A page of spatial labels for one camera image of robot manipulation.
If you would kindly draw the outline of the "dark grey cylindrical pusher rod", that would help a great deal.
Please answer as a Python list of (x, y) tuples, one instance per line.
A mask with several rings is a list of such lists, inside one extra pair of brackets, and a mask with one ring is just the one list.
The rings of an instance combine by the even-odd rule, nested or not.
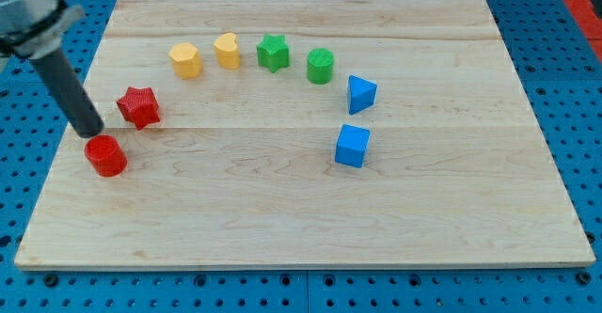
[(29, 62), (80, 137), (92, 138), (103, 131), (99, 112), (61, 48), (40, 58), (30, 58)]

